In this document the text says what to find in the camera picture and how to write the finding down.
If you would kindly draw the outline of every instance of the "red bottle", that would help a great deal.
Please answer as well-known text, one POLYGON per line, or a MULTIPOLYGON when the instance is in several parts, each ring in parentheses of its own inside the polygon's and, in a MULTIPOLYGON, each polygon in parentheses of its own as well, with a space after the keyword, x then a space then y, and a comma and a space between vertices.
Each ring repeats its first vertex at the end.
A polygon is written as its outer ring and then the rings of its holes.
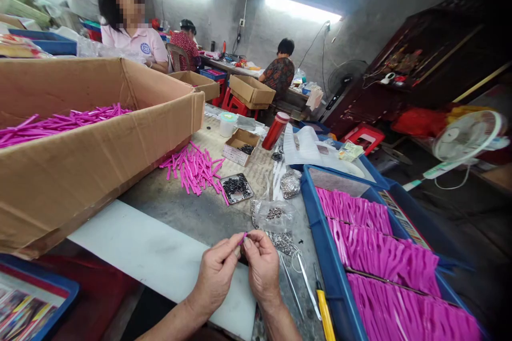
POLYGON ((271 150, 274 147, 286 124, 288 124, 288 121, 290 121, 290 116, 286 113, 278 112, 276 114, 276 118, 268 130, 267 137, 265 137, 261 145, 264 149, 271 150))

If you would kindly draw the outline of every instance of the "yellow handle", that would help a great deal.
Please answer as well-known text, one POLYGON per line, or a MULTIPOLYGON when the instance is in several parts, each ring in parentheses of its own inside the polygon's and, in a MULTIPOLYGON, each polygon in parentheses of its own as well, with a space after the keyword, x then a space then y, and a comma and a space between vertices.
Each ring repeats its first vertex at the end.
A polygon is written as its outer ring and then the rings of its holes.
POLYGON ((323 290, 317 290, 316 294, 318 295, 318 306, 320 307, 320 314, 322 315, 325 339, 327 341, 336 341, 334 337, 334 330, 332 329, 331 314, 329 313, 329 307, 325 300, 325 293, 323 290))

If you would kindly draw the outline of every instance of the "hand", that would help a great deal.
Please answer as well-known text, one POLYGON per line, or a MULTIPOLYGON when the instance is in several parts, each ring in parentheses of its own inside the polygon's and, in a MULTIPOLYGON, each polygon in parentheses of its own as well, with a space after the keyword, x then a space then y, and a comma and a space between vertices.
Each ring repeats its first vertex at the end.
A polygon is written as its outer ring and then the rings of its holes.
POLYGON ((244 252, 249 261, 249 285, 256 300, 266 311, 279 307, 279 256, 272 241, 265 232, 251 231, 244 240, 244 252))
POLYGON ((195 315, 207 320, 224 302, 240 258, 238 243, 243 237, 243 232, 234 234, 203 253, 196 286, 186 298, 195 315))

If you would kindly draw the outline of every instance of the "plastic chair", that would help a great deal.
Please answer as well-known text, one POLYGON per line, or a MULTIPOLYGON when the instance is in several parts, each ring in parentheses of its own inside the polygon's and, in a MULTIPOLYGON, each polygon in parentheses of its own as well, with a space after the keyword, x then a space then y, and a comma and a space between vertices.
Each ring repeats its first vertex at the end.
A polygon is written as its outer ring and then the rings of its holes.
POLYGON ((188 54, 182 47, 179 47, 175 44, 167 43, 165 44, 165 48, 169 54, 169 62, 172 63, 172 68, 174 72, 191 70, 190 61, 188 60, 188 54), (180 65, 180 57, 183 56, 185 58, 185 63, 187 65, 186 68, 182 68, 180 65))
POLYGON ((224 96, 224 100, 222 102, 222 109, 227 110, 231 113, 238 113, 241 116, 248 117, 250 110, 254 110, 254 120, 258 118, 258 109, 249 109, 242 101, 240 101, 235 96, 231 96, 231 88, 228 88, 226 91, 226 95, 224 96))
POLYGON ((224 97, 226 95, 226 79, 220 79, 217 81, 220 86, 220 94, 219 97, 212 100, 212 105, 218 107, 219 105, 222 105, 222 102, 224 101, 224 97))

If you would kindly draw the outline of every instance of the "finger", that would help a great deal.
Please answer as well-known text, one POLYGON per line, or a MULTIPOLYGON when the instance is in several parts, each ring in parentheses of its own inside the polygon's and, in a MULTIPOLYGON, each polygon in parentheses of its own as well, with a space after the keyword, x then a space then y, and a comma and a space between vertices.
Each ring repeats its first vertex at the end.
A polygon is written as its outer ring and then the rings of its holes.
POLYGON ((249 236, 244 239, 244 251, 249 264, 256 265, 261 257, 260 250, 256 247, 256 244, 249 238, 249 236))
POLYGON ((238 257, 236 256, 235 252, 232 252, 225 260, 224 265, 222 266, 222 270, 220 273, 222 273, 223 277, 227 280, 231 280, 233 277, 233 273, 235 273, 236 264, 238 263, 238 257))
POLYGON ((219 242, 217 242, 214 246, 212 246, 212 249, 217 249, 218 247, 220 247, 221 245, 227 243, 229 240, 228 239, 223 239, 223 240, 220 240, 219 242))
POLYGON ((215 261, 218 263, 224 261, 235 250, 243 237, 244 232, 233 234, 228 241, 220 245, 218 248, 212 249, 215 261))
POLYGON ((272 241, 269 239, 267 234, 260 230, 253 230, 250 231, 247 234, 247 237, 249 237, 254 242, 257 242, 260 244, 259 249, 261 254, 269 254, 276 251, 276 248, 272 244, 272 241))

